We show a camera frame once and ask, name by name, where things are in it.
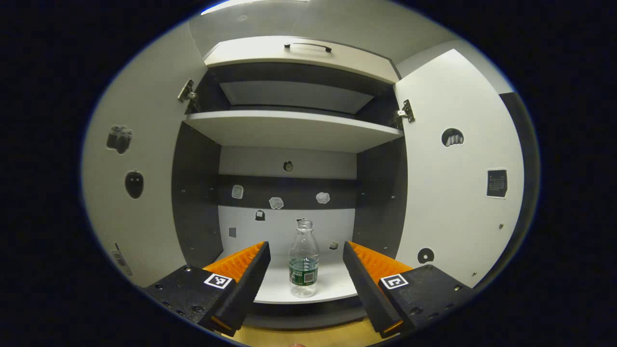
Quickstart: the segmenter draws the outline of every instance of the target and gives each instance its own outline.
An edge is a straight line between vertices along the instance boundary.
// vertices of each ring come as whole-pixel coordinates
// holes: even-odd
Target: white cabinet door
[[[326,52],[324,47],[332,49]],[[350,71],[386,83],[399,81],[390,60],[361,49],[289,36],[256,36],[223,41],[205,57],[208,67],[248,62],[290,62]]]
[[[187,103],[178,93],[207,67],[187,23],[140,52],[102,95],[87,130],[81,163],[83,199],[91,225],[111,258],[116,243],[127,266],[118,268],[148,286],[185,264],[172,214],[172,163]],[[112,125],[133,131],[123,154],[106,147]],[[125,189],[131,170],[143,175],[138,199]]]
[[[408,191],[396,259],[421,266],[430,249],[434,264],[474,287],[508,243],[523,197],[523,155],[518,135],[491,84],[456,50],[433,59],[395,84],[403,108]],[[445,130],[463,135],[446,147]],[[487,197],[487,171],[507,170],[505,198]]]

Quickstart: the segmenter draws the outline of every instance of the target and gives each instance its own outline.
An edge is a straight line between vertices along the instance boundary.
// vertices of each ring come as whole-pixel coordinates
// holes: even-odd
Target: black handle
[[[328,47],[328,46],[323,46],[322,44],[314,44],[314,43],[301,43],[301,42],[292,42],[292,43],[286,43],[285,44],[285,48],[291,48],[292,44],[307,44],[309,46],[317,46],[317,47],[324,47],[326,49],[326,52],[331,52],[332,48]]]

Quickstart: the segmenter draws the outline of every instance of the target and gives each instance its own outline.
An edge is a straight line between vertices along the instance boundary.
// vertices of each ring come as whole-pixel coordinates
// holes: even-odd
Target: door hinge
[[[180,90],[180,94],[178,94],[179,102],[185,102],[186,100],[189,100],[189,107],[193,106],[199,112],[199,97],[197,93],[193,92],[193,80],[190,78]]]
[[[397,129],[403,129],[403,118],[406,118],[410,123],[416,120],[413,116],[412,106],[409,104],[409,100],[403,101],[403,109],[396,111],[396,115],[388,125],[395,125]]]

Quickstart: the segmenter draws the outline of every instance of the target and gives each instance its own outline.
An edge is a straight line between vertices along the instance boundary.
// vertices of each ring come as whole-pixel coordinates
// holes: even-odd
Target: shelf
[[[203,112],[185,122],[221,146],[359,153],[404,135],[360,120],[288,111]]]
[[[296,298],[289,291],[287,255],[272,255],[255,302],[259,304],[321,303],[357,295],[343,263],[342,254],[321,256],[317,273],[317,292],[310,298]]]

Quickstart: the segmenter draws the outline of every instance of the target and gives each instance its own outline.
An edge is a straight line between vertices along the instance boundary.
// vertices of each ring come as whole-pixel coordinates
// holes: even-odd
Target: green label
[[[311,285],[317,281],[317,269],[300,271],[289,267],[289,280],[295,285]]]

